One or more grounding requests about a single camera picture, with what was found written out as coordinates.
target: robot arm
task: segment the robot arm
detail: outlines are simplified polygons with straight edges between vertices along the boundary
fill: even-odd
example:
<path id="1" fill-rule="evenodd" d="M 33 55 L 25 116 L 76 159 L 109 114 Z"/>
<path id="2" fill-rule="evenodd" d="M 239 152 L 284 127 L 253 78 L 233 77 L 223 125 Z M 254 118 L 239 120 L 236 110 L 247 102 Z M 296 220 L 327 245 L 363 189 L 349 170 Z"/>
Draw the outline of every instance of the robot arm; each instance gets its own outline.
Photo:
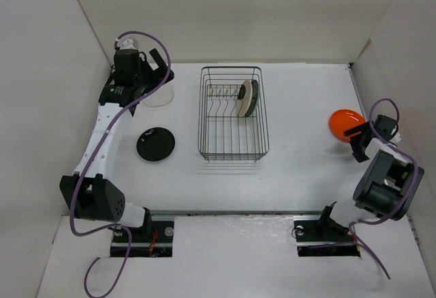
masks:
<path id="1" fill-rule="evenodd" d="M 108 124 L 130 102 L 153 90 L 167 72 L 168 67 L 157 50 L 153 49 L 150 54 L 158 65 L 156 70 L 149 65 L 144 53 L 141 53 L 142 58 L 140 57 L 140 52 L 135 48 L 132 39 L 125 40 L 121 44 L 121 49 L 116 51 L 114 67 L 99 97 L 97 121 L 87 149 L 74 174 L 63 176 L 59 185 L 68 207 L 71 207 L 78 178 L 98 142 L 106 133 Z M 173 78 L 174 73 L 171 72 L 168 80 Z M 122 191 L 110 182 L 121 137 L 135 113 L 135 108 L 132 107 L 130 113 L 122 114 L 109 131 L 98 155 L 84 175 L 74 215 L 77 218 L 116 222 L 149 233 L 150 211 L 126 202 Z"/>
<path id="2" fill-rule="evenodd" d="M 401 139 L 398 122 L 384 115 L 378 115 L 375 130 L 393 145 Z M 414 168 L 409 160 L 395 151 L 391 145 L 376 138 L 369 123 L 359 125 L 345 135 L 350 138 L 353 156 L 358 162 L 371 160 L 358 183 L 352 199 L 338 202 L 330 215 L 337 223 L 347 226 L 350 222 L 388 215 L 399 204 L 411 184 Z M 391 218 L 400 220 L 409 208 L 421 182 L 424 170 L 418 167 L 418 174 L 405 203 Z"/>

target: dish drying rack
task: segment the dish drying rack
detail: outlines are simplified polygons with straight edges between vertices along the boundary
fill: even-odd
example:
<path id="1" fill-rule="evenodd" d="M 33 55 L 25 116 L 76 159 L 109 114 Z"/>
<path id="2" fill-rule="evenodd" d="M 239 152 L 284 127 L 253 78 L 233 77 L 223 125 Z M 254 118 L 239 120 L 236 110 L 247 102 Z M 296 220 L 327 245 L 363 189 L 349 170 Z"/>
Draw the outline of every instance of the dish drying rack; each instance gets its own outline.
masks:
<path id="1" fill-rule="evenodd" d="M 239 117 L 239 90 L 246 80 L 259 84 L 251 115 Z M 198 151 L 205 160 L 257 161 L 268 153 L 269 136 L 262 71 L 251 66 L 208 66 L 200 77 Z"/>

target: red wire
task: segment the red wire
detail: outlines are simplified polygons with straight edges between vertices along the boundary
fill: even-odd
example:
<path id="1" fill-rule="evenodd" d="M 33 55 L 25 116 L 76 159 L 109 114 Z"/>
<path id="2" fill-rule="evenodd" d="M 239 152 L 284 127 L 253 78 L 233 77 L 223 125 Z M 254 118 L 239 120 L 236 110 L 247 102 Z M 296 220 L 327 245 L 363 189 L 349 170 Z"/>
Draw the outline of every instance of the red wire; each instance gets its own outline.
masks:
<path id="1" fill-rule="evenodd" d="M 357 238 L 356 238 L 355 235 L 353 235 L 353 234 L 351 234 L 351 233 L 349 233 L 348 235 L 349 235 L 351 238 L 353 238 L 354 242 L 357 242 Z"/>
<path id="2" fill-rule="evenodd" d="M 153 232 L 153 240 L 149 246 L 150 257 L 151 257 L 151 254 L 153 253 L 153 249 L 155 249 L 156 241 L 157 241 L 157 230 L 155 230 L 155 232 Z"/>

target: black clamp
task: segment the black clamp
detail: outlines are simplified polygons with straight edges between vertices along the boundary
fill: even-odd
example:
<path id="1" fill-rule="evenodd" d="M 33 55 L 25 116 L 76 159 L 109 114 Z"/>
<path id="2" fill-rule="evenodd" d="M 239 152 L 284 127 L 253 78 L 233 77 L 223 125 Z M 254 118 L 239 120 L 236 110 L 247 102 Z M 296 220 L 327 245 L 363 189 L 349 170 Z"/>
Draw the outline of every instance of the black clamp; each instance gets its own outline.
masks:
<path id="1" fill-rule="evenodd" d="M 379 218 L 388 215 L 404 197 L 413 175 L 412 164 L 404 164 L 390 153 L 379 150 L 354 190 L 353 200 L 356 201 L 356 207 L 365 209 Z M 401 209 L 391 217 L 393 220 L 400 220 L 405 215 L 423 175 L 424 170 L 418 167 L 411 192 Z"/>
<path id="2" fill-rule="evenodd" d="M 71 210 L 74 188 L 79 180 L 79 174 L 62 176 L 59 187 L 63 198 Z M 74 216 L 86 220 L 100 220 L 117 223 L 123 216 L 125 208 L 124 194 L 101 174 L 94 178 L 85 177 L 77 196 Z M 151 233 L 150 210 L 145 209 L 144 222 L 135 231 Z"/>
<path id="3" fill-rule="evenodd" d="M 374 122 L 375 131 L 386 141 L 392 140 L 398 132 L 398 121 L 384 115 L 378 115 Z M 358 125 L 352 129 L 344 131 L 345 136 L 351 136 L 349 143 L 353 149 L 353 156 L 357 162 L 361 163 L 368 160 L 365 150 L 375 135 L 369 126 L 369 122 Z"/>
<path id="4" fill-rule="evenodd" d="M 158 66 L 155 70 L 148 63 L 146 55 L 136 49 L 121 49 L 115 52 L 114 67 L 98 100 L 100 105 L 115 103 L 125 107 L 159 85 L 168 71 L 168 66 L 157 49 L 149 53 Z M 173 79 L 174 72 L 170 71 L 166 82 Z M 130 111 L 134 114 L 135 106 L 130 108 Z"/>
<path id="5" fill-rule="evenodd" d="M 297 242 L 352 242 L 349 229 L 330 218 L 334 203 L 325 206 L 318 220 L 295 220 L 293 232 Z"/>

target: white table surface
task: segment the white table surface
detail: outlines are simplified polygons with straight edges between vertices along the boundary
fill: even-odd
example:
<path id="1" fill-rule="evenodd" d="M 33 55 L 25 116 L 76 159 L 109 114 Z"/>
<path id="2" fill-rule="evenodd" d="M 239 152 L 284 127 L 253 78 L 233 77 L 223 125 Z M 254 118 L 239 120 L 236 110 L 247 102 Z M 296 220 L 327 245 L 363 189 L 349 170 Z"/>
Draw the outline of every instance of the white table surface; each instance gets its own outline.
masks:
<path id="1" fill-rule="evenodd" d="M 346 199 L 367 164 L 328 128 L 341 108 L 360 111 L 346 65 L 257 64 L 264 80 L 270 151 L 244 167 L 217 166 L 198 153 L 200 71 L 176 64 L 174 100 L 140 104 L 116 157 L 112 182 L 128 201 L 153 211 L 314 211 Z M 142 160 L 136 141 L 152 127 L 168 128 L 176 147 L 158 163 Z"/>
<path id="2" fill-rule="evenodd" d="M 79 230 L 101 222 L 76 220 Z M 177 218 L 172 258 L 131 258 L 109 297 L 161 298 L 435 298 L 406 219 L 356 230 L 390 272 L 373 259 L 298 257 L 291 216 Z M 111 232 L 78 238 L 61 220 L 38 298 L 86 297 L 83 278 L 96 256 L 109 255 Z M 102 258 L 89 277 L 104 294 L 122 258 Z"/>

